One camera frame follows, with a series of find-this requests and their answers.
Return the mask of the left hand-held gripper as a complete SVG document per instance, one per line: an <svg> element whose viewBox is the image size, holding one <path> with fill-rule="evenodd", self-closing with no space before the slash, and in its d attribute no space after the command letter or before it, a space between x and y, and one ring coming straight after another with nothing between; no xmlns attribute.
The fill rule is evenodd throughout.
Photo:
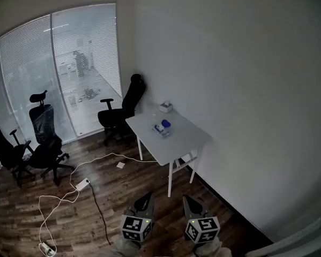
<svg viewBox="0 0 321 257"><path fill-rule="evenodd" d="M138 243L147 240L152 232L153 213L153 192L148 192L142 197L131 201L128 208L128 215L122 215L121 218L121 234L123 238Z"/></svg>

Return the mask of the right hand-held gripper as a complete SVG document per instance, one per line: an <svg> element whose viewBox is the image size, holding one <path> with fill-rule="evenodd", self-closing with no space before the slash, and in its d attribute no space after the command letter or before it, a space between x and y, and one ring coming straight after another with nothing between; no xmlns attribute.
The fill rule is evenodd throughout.
<svg viewBox="0 0 321 257"><path fill-rule="evenodd" d="M218 218L213 217L207 206L196 198L184 195L183 209L188 220L185 236L195 244L213 241L220 232L220 224Z"/></svg>

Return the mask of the blue case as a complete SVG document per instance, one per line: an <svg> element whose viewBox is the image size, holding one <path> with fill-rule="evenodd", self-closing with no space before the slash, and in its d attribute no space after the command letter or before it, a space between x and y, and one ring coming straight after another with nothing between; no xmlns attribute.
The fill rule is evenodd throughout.
<svg viewBox="0 0 321 257"><path fill-rule="evenodd" d="M162 124L164 126L165 129L163 132L160 133L157 131L157 129L155 128L155 125L157 125L157 124ZM169 121L167 121L166 119L163 119L161 122L159 122L157 124L152 126L152 130L162 138L169 136L171 123Z"/></svg>

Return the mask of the person's right forearm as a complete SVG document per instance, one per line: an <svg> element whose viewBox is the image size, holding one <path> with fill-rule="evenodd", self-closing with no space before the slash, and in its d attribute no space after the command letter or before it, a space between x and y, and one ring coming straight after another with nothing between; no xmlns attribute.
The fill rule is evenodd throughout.
<svg viewBox="0 0 321 257"><path fill-rule="evenodd" d="M197 244L193 248L193 257L220 257L222 242L216 237L208 243Z"/></svg>

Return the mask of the person's left forearm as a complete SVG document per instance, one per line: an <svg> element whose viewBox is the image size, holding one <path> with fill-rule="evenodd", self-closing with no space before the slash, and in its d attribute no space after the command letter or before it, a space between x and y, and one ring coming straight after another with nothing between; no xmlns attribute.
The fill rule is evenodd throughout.
<svg viewBox="0 0 321 257"><path fill-rule="evenodd" d="M125 239L121 235L113 236L113 248L120 257L136 257L141 245L133 240Z"/></svg>

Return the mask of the white power strip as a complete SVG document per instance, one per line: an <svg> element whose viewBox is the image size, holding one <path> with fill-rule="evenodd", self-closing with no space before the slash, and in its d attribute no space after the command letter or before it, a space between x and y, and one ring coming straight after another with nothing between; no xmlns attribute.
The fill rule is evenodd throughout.
<svg viewBox="0 0 321 257"><path fill-rule="evenodd" d="M81 182L76 185L77 191L82 191L86 186L90 184L90 180L88 178L84 178Z"/></svg>
<svg viewBox="0 0 321 257"><path fill-rule="evenodd" d="M56 251L54 251L46 243L39 243L39 249L46 257L54 257L56 255Z"/></svg>

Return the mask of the white table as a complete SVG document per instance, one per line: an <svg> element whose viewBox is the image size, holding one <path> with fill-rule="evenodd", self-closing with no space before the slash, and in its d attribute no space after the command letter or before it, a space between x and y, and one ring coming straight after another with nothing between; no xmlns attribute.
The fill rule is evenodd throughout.
<svg viewBox="0 0 321 257"><path fill-rule="evenodd" d="M157 135L152 129L162 120L170 122L166 137ZM145 146L159 165L169 165L168 197L171 197L173 174L191 163L193 168L189 182L193 182L203 147L211 139L210 135L175 110L164 113L157 108L148 109L126 119L126 122L137 137L140 159L143 159L141 147Z"/></svg>

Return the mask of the white tissue box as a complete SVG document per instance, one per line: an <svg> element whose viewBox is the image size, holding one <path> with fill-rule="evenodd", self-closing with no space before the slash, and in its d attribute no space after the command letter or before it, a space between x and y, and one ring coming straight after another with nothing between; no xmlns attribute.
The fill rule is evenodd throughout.
<svg viewBox="0 0 321 257"><path fill-rule="evenodd" d="M159 105L159 110L167 114L173 110L173 105L169 101L165 101Z"/></svg>

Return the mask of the black high-back office chair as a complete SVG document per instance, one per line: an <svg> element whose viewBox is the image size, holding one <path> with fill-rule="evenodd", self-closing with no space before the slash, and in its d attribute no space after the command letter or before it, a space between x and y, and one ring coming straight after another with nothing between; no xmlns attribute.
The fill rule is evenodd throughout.
<svg viewBox="0 0 321 257"><path fill-rule="evenodd" d="M99 123L104 128L104 132L110 131L105 140L104 146L108 146L109 141L115 136L119 135L124 139L124 128L126 126L126 119L135 115L135 108L146 90L146 84L140 74L133 74L131 76L131 83L129 89L122 101L120 109L113 109L111 103L114 99L102 99L101 103L106 103L108 109L98 112Z"/></svg>

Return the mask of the plastic-wrapped black office chair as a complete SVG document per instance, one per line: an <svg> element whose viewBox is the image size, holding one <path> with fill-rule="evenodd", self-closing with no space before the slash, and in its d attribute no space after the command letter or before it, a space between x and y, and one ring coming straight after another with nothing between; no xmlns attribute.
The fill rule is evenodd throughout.
<svg viewBox="0 0 321 257"><path fill-rule="evenodd" d="M69 158L69 154L62 151L62 139L55 131L54 108L51 104L44 104L46 93L45 90L40 94L31 95L29 98L32 103L39 102L39 106L29 111L38 146L34 150L30 149L30 158L27 161L23 160L15 171L19 173L24 171L31 174L26 169L28 165L36 169L45 169L41 178L44 178L47 173L53 172L54 183L58 186L57 169L68 168L73 170L74 167L61 163L61 161Z"/></svg>

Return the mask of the white wall pipes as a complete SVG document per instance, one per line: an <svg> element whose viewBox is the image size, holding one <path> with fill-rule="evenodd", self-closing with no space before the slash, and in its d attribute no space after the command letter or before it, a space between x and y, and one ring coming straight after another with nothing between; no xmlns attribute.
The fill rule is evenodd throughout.
<svg viewBox="0 0 321 257"><path fill-rule="evenodd" d="M245 257L321 257L321 217L297 233Z"/></svg>

